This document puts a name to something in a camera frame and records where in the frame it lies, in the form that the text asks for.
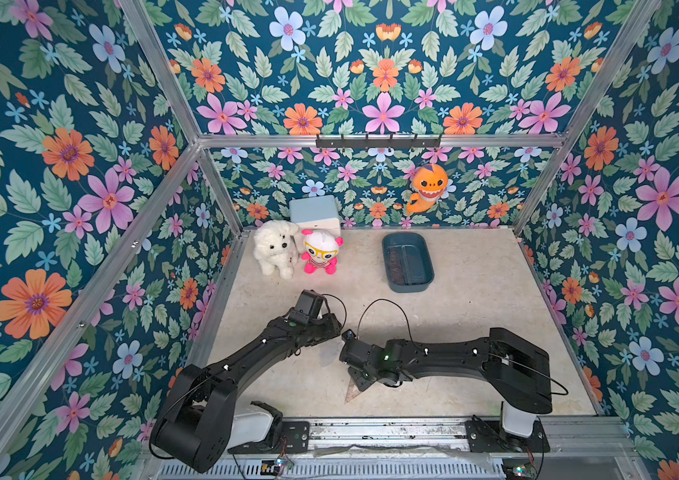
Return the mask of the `teal plastic storage box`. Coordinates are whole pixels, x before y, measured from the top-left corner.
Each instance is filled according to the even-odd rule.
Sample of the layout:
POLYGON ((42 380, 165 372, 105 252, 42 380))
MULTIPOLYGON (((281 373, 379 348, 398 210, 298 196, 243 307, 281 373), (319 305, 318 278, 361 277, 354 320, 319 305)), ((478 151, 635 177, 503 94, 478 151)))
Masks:
POLYGON ((419 293, 435 280, 427 241, 411 232, 386 235, 381 242, 389 288, 395 293, 419 293))

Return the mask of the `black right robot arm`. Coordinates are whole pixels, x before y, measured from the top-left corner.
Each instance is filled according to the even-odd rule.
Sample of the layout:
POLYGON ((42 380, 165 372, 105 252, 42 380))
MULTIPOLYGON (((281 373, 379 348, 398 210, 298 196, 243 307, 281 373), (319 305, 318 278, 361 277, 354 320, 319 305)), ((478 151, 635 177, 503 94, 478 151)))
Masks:
POLYGON ((349 330, 341 334, 339 361, 359 391, 379 383, 398 388, 428 377, 483 380, 503 398, 501 428, 505 435, 529 439, 537 418, 553 412, 549 353, 501 327, 489 335, 455 343, 392 339, 369 344, 349 330))

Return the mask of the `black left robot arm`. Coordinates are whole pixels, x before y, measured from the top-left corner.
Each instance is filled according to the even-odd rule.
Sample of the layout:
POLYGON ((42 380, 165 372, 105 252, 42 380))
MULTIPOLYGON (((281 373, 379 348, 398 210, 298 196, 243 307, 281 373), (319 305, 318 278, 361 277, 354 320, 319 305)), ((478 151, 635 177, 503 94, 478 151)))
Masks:
POLYGON ((277 421, 276 410, 259 405, 251 418, 265 423, 247 427, 250 414, 237 410, 240 395, 271 367, 340 333, 341 322, 325 296, 303 291, 294 307, 232 355, 204 368, 189 364, 181 371, 152 430, 151 452, 162 450, 163 458, 204 473, 229 449, 265 440, 277 421))

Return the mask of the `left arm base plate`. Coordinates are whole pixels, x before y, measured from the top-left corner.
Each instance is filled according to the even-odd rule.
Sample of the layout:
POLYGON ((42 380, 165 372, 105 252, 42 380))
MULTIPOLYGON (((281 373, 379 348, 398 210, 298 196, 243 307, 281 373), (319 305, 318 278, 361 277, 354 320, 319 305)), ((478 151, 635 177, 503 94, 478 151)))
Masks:
POLYGON ((309 450, 311 423, 309 421, 277 421, 265 439, 230 448, 233 454, 296 454, 309 450))

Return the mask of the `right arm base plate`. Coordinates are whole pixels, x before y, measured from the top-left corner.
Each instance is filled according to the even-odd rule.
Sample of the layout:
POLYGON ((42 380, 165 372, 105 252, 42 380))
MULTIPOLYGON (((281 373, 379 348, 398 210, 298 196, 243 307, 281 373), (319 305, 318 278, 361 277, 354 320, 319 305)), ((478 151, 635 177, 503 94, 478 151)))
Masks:
POLYGON ((529 438, 505 432, 499 420, 473 416, 465 422, 465 436, 473 453, 549 453, 551 446, 541 420, 535 420, 529 438))

